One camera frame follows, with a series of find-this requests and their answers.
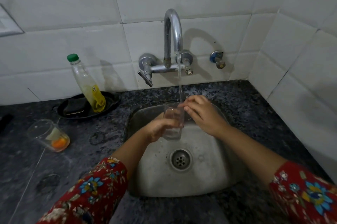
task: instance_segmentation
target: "red floral shirt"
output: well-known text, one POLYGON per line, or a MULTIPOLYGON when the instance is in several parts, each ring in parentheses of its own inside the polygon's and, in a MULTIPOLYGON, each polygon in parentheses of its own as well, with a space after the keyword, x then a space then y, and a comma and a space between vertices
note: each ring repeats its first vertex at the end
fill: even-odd
MULTIPOLYGON (((127 189, 126 173, 122 162, 104 158, 37 223, 109 223, 127 189)), ((305 168, 286 162, 275 173, 269 188, 292 223, 337 224, 337 187, 305 168)))

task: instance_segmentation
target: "wet glass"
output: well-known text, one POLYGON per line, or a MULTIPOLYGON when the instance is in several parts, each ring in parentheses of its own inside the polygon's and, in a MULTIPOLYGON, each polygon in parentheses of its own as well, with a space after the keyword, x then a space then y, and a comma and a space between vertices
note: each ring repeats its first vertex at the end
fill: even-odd
POLYGON ((27 136, 55 152, 63 151, 70 143, 69 136, 49 119, 32 124, 27 130, 27 136))
POLYGON ((185 111, 178 107, 179 102, 167 102, 164 104, 164 118, 176 119, 180 123, 180 128, 167 129, 163 138, 169 141, 177 141, 181 138, 181 131, 184 124, 185 111))

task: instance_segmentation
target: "sink drain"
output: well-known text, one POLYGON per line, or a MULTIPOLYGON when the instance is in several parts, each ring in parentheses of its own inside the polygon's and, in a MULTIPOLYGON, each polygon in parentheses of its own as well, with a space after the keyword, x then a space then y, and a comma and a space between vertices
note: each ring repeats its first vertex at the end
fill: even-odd
POLYGON ((190 155, 185 150, 176 150, 171 157, 172 165, 179 169, 185 170, 191 163, 190 155))

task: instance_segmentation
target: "stainless steel sink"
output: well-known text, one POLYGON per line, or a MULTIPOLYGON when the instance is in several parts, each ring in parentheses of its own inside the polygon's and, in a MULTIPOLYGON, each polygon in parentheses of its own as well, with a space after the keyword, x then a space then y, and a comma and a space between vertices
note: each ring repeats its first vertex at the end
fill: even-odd
MULTIPOLYGON (((128 124, 128 138, 163 109, 163 105, 157 105, 135 112, 128 124)), ((245 166, 238 157, 221 141, 202 131, 185 113, 181 139, 159 138, 151 143, 130 179, 129 191, 148 197, 201 195, 232 186, 242 179, 244 172, 245 166)))

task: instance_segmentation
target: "green bottle cap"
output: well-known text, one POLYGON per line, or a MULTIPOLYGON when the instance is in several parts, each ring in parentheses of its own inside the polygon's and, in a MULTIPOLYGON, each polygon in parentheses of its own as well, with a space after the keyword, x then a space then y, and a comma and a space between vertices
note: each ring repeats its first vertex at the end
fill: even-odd
POLYGON ((68 61, 72 62, 72 61, 77 61, 79 58, 77 54, 70 54, 67 56, 67 59, 68 61))

